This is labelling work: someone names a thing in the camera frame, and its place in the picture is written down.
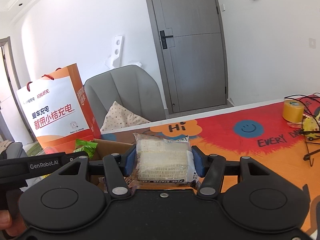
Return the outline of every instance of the human hand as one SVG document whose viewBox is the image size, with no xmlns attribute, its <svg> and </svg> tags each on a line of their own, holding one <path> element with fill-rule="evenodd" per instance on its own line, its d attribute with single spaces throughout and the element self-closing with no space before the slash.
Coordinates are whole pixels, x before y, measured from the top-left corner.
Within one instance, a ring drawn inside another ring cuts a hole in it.
<svg viewBox="0 0 320 240">
<path fill-rule="evenodd" d="M 0 210 L 0 230 L 5 230 L 9 236 L 18 236 L 26 228 L 20 213 L 12 219 L 8 210 Z"/>
</svg>

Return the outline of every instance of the door handle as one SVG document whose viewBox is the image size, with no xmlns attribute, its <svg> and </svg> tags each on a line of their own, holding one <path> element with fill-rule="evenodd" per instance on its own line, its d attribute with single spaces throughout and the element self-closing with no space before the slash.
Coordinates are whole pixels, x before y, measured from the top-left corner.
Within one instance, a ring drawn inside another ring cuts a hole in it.
<svg viewBox="0 0 320 240">
<path fill-rule="evenodd" d="M 168 46 L 167 46 L 166 38 L 173 38 L 173 35 L 165 36 L 164 31 L 160 31 L 160 38 L 161 38 L 161 42 L 162 42 L 162 48 L 167 49 Z"/>
</svg>

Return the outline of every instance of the orange and white paper bag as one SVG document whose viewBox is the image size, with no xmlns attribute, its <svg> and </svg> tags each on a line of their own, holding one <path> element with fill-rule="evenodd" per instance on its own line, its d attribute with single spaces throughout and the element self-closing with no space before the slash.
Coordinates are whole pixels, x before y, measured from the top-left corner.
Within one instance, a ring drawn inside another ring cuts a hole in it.
<svg viewBox="0 0 320 240">
<path fill-rule="evenodd" d="M 42 148 L 71 153 L 76 139 L 100 138 L 76 64 L 29 83 L 17 94 Z"/>
</svg>

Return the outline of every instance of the doorway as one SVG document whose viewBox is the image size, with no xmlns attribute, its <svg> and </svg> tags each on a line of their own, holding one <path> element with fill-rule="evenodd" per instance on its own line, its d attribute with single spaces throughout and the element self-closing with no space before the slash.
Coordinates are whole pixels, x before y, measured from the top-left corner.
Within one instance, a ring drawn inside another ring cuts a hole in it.
<svg viewBox="0 0 320 240">
<path fill-rule="evenodd" d="M 169 113 L 225 105 L 227 70 L 217 0 L 147 0 Z"/>
<path fill-rule="evenodd" d="M 0 130 L 2 139 L 33 143 L 35 137 L 20 109 L 16 91 L 20 88 L 12 58 L 10 38 L 0 39 Z"/>
</svg>

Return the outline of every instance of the green snack package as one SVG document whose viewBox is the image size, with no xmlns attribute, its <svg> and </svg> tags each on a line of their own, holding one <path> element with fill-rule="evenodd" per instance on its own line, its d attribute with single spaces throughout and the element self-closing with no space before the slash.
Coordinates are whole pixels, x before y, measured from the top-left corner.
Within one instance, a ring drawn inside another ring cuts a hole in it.
<svg viewBox="0 0 320 240">
<path fill-rule="evenodd" d="M 94 142 L 88 142 L 88 141 L 76 139 L 76 148 L 79 146 L 81 147 L 78 149 L 75 149 L 73 152 L 75 153 L 75 152 L 85 151 L 89 155 L 89 158 L 92 158 L 96 151 L 97 145 L 98 144 Z"/>
</svg>

